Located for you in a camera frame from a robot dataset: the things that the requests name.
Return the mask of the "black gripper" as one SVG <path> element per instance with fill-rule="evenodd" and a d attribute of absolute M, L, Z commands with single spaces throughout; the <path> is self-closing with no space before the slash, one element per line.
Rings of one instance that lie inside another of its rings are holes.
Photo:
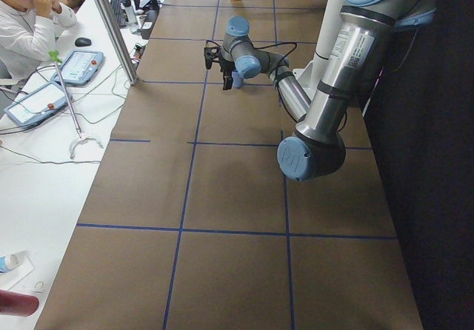
<path fill-rule="evenodd" d="M 234 70 L 234 62 L 223 60 L 220 62 L 220 66 L 223 76 L 223 90 L 231 90 L 233 87 L 232 72 Z"/>

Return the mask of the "second grey blue robot arm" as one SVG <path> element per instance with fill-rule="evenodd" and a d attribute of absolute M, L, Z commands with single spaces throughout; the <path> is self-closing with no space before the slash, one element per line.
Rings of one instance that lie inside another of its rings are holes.
<path fill-rule="evenodd" d="M 288 178 L 307 181 L 341 167 L 345 147 L 338 127 L 350 99 L 363 81 L 377 78 L 392 33 L 429 24 L 434 12 L 435 0 L 341 0 L 341 26 L 313 96 L 292 73 L 272 74 L 282 103 L 297 122 L 277 150 Z"/>

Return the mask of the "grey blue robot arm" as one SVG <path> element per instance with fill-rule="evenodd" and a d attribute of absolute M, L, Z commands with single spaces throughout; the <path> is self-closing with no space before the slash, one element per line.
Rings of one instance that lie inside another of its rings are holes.
<path fill-rule="evenodd" d="M 310 108 L 311 99 L 289 69 L 286 58 L 279 53 L 255 48 L 248 36 L 249 31 L 248 20 L 241 16 L 234 16 L 227 22 L 224 42 L 218 50 L 224 89 L 232 87 L 234 71 L 243 79 L 265 74 L 290 117 L 296 122 L 301 121 Z"/>

